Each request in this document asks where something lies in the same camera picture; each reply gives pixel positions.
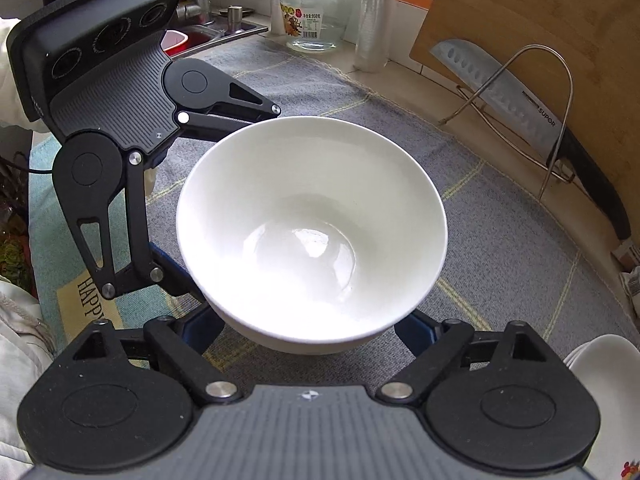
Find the kitchen sink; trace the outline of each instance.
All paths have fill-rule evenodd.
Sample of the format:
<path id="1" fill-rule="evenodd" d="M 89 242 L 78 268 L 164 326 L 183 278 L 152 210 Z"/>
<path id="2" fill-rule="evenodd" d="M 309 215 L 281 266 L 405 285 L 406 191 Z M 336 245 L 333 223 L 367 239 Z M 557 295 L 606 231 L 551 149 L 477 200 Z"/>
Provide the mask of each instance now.
<path id="1" fill-rule="evenodd" d="M 189 40 L 187 42 L 187 50 L 179 52 L 172 59 L 180 59 L 182 57 L 191 56 L 197 52 L 202 52 L 208 48 L 217 46 L 230 41 L 240 40 L 254 34 L 267 32 L 268 27 L 263 27 L 251 22 L 242 22 L 242 29 L 229 34 L 227 31 L 227 20 L 219 14 L 208 14 L 197 16 L 181 26 L 175 27 L 175 30 L 185 33 Z"/>

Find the metal knife rack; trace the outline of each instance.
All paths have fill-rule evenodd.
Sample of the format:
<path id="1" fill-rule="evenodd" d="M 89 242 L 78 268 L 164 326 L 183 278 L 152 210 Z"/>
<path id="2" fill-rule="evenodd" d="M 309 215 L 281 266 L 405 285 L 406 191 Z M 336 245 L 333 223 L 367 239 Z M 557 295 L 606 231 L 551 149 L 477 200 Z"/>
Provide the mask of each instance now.
<path id="1" fill-rule="evenodd" d="M 521 54 L 523 54 L 527 50 L 543 50 L 557 57 L 562 63 L 562 66 L 564 66 L 567 77 L 569 79 L 569 99 L 566 104 L 566 109 L 564 110 L 564 117 L 562 118 L 562 129 L 560 130 L 560 135 L 558 137 L 558 140 L 556 141 L 556 146 L 554 148 L 553 156 L 548 166 L 536 160 L 535 158 L 530 156 L 528 153 L 525 153 L 513 142 L 511 142 L 507 137 L 505 137 L 505 135 L 502 134 L 502 132 L 500 132 L 493 125 L 493 123 L 488 119 L 487 115 L 474 103 L 475 98 L 480 97 L 482 95 L 482 92 L 484 92 L 487 88 L 489 88 L 489 86 L 496 79 L 498 79 L 500 74 L 502 74 L 502 72 L 507 70 L 509 65 L 513 63 L 516 59 L 518 59 L 521 56 Z M 567 117 L 569 116 L 569 111 L 571 111 L 571 106 L 574 102 L 574 78 L 571 75 L 571 71 L 569 70 L 569 67 L 566 61 L 560 54 L 558 54 L 558 52 L 556 52 L 551 47 L 548 47 L 546 45 L 541 45 L 541 44 L 530 44 L 530 45 L 524 46 L 519 51 L 517 51 L 513 56 L 511 56 L 511 59 L 508 60 L 504 65 L 502 65 L 473 95 L 471 96 L 467 95 L 465 90 L 460 86 L 457 86 L 456 89 L 458 90 L 458 94 L 460 94 L 462 98 L 466 99 L 466 101 L 460 108 L 458 108 L 458 110 L 453 112 L 451 115 L 445 117 L 444 119 L 440 120 L 438 122 L 439 125 L 443 126 L 444 124 L 447 124 L 450 120 L 452 120 L 454 117 L 459 115 L 467 106 L 470 105 L 473 108 L 473 110 L 475 110 L 476 113 L 480 115 L 482 120 L 511 148 L 513 148 L 516 152 L 518 152 L 520 155 L 522 155 L 524 158 L 526 158 L 530 162 L 533 162 L 535 165 L 539 166 L 540 168 L 544 168 L 546 170 L 545 179 L 543 180 L 542 186 L 540 187 L 540 192 L 538 193 L 538 200 L 542 199 L 542 195 L 544 194 L 548 186 L 549 179 L 551 178 L 551 176 L 556 177 L 558 180 L 561 180 L 566 184 L 570 184 L 574 180 L 575 178 L 574 173 L 571 173 L 571 175 L 567 176 L 561 170 L 558 170 L 558 171 L 554 170 L 556 166 L 556 162 L 558 161 L 558 150 L 560 149 L 560 144 L 562 143 L 562 138 L 564 137 L 564 130 L 566 128 Z"/>

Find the white bowl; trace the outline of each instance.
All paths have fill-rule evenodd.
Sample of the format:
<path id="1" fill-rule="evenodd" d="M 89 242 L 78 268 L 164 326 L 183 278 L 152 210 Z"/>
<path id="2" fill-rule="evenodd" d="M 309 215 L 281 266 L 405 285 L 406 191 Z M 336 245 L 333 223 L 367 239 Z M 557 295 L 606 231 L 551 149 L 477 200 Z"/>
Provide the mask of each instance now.
<path id="1" fill-rule="evenodd" d="M 588 343 L 569 366 L 600 409 L 600 432 L 584 468 L 598 480 L 620 478 L 626 462 L 640 460 L 640 352 L 607 334 Z"/>
<path id="2" fill-rule="evenodd" d="M 444 208 L 420 165 L 329 118 L 265 121 L 217 143 L 185 182 L 176 222 L 217 313 L 299 354 L 353 348 L 407 316 L 447 251 Z"/>
<path id="3" fill-rule="evenodd" d="M 586 343 L 582 343 L 580 346 L 577 346 L 576 348 L 571 350 L 567 355 L 567 357 L 564 358 L 564 364 L 567 367 L 570 367 L 571 363 L 574 362 L 575 358 L 578 357 L 578 355 L 580 355 L 580 352 L 582 352 L 590 344 L 591 344 L 591 341 L 587 341 Z"/>

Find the kitchen knife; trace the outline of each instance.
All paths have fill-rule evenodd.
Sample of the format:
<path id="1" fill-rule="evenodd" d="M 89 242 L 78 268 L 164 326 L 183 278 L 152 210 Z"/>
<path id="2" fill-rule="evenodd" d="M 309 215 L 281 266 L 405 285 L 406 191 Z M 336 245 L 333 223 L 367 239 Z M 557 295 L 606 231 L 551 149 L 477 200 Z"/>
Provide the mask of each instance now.
<path id="1" fill-rule="evenodd" d="M 465 40 L 441 41 L 431 53 L 474 92 L 502 66 L 481 47 Z M 480 98 L 508 127 L 522 136 L 547 165 L 551 163 L 562 121 L 513 73 L 502 72 Z M 631 227 L 622 200 L 569 128 L 564 130 L 558 158 L 569 161 L 584 189 L 609 218 L 618 238 L 629 238 Z"/>

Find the knife handle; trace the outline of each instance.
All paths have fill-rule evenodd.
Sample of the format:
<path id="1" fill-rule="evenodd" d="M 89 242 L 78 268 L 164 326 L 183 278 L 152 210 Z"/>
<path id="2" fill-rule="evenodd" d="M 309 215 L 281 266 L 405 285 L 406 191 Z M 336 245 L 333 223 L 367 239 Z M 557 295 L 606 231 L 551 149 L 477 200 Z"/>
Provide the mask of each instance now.
<path id="1" fill-rule="evenodd" d="M 626 215 L 625 206 L 620 200 L 616 188 L 602 173 L 589 153 L 584 149 L 569 128 L 564 131 L 562 143 L 558 150 L 558 158 L 567 159 L 574 167 L 575 174 L 580 179 L 584 189 L 591 199 L 609 218 L 619 240 L 626 240 L 631 236 L 631 226 Z"/>

